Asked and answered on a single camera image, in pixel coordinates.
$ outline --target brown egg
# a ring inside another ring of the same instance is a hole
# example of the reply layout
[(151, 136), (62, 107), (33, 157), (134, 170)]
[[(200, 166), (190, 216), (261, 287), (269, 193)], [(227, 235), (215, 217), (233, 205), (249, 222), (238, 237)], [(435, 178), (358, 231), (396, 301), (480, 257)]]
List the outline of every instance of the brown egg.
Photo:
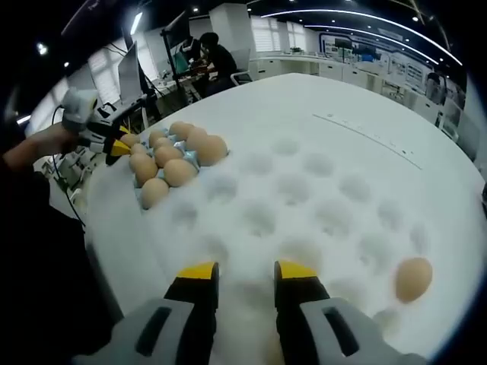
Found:
[(136, 143), (130, 148), (130, 154), (147, 154), (147, 148), (142, 144)]
[(147, 161), (152, 161), (147, 154), (133, 154), (129, 159), (130, 170), (134, 173), (138, 165), (148, 163)]
[(138, 137), (137, 135), (133, 135), (132, 133), (128, 133), (126, 135), (123, 135), (120, 141), (131, 147), (136, 143), (140, 143), (140, 137)]
[(162, 147), (162, 146), (173, 147), (174, 143), (169, 138), (161, 137), (154, 143), (154, 146), (153, 146), (154, 151), (157, 150), (159, 147)]
[(142, 207), (152, 208), (167, 194), (169, 194), (169, 185), (164, 180), (157, 177), (147, 180), (142, 187)]
[(415, 257), (399, 265), (396, 272), (396, 297), (409, 303), (423, 295), (433, 279), (433, 268), (427, 259)]
[(188, 139), (189, 133), (193, 128), (195, 128), (193, 124), (185, 122), (175, 122), (169, 128), (169, 133), (172, 135), (176, 135), (176, 140), (185, 141), (186, 139)]
[(158, 174), (158, 166), (155, 162), (150, 160), (144, 160), (135, 166), (135, 179), (137, 180), (137, 186), (142, 187), (145, 182), (152, 179)]
[(170, 186), (182, 186), (193, 179), (198, 171), (186, 160), (169, 160), (164, 166), (164, 179)]
[(191, 129), (186, 140), (186, 149), (191, 151), (196, 151), (198, 146), (200, 146), (204, 140), (208, 137), (206, 130), (203, 128), (195, 127)]
[(161, 130), (157, 131), (152, 131), (151, 134), (149, 135), (149, 147), (154, 147), (154, 143), (162, 137), (166, 137), (166, 133), (164, 133)]
[(225, 141), (217, 135), (209, 135), (196, 150), (198, 162), (201, 166), (211, 166), (227, 156), (228, 149)]
[(173, 160), (175, 158), (181, 158), (183, 156), (183, 152), (174, 148), (172, 146), (162, 146), (158, 148), (154, 153), (155, 163), (162, 169), (166, 165), (169, 160)]

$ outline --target window blind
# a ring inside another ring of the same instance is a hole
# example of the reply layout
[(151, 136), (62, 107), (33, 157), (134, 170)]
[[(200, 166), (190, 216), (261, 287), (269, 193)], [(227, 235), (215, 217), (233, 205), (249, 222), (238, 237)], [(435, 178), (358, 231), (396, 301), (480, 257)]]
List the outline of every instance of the window blind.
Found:
[(281, 50), (279, 26), (276, 19), (251, 17), (253, 40), (257, 52), (272, 52)]
[(306, 34), (302, 25), (288, 22), (288, 35), (291, 47), (299, 47), (305, 52), (307, 51)]

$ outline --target computer monitor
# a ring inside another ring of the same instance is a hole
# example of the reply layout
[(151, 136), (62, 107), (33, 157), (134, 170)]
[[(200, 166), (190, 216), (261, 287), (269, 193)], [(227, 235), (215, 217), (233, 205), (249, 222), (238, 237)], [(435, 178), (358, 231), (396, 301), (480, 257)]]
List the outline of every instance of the computer monitor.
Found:
[(183, 74), (189, 70), (189, 63), (186, 60), (186, 56), (182, 52), (178, 52), (173, 56), (174, 67), (177, 74)]
[(161, 36), (164, 33), (170, 49), (187, 40), (190, 37), (188, 14), (183, 11), (161, 31)]
[(119, 63), (120, 101), (122, 105), (130, 104), (142, 95), (138, 73), (137, 42)]

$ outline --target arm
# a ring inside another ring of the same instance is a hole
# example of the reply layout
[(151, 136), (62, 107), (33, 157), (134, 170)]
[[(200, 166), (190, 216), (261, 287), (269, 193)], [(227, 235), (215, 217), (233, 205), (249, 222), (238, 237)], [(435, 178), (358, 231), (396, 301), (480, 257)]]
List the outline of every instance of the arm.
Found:
[(3, 160), (12, 171), (21, 171), (41, 157), (60, 154), (63, 151), (72, 151), (75, 148), (76, 139), (76, 135), (68, 132), (61, 123), (56, 123), (31, 135), (7, 151), (3, 155)]

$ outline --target human hand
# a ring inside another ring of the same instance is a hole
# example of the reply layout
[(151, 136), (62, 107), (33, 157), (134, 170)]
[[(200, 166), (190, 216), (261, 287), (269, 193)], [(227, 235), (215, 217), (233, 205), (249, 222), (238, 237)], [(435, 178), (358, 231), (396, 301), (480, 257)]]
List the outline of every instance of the human hand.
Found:
[(56, 123), (30, 137), (37, 149), (37, 158), (51, 154), (71, 152), (76, 148), (78, 136)]

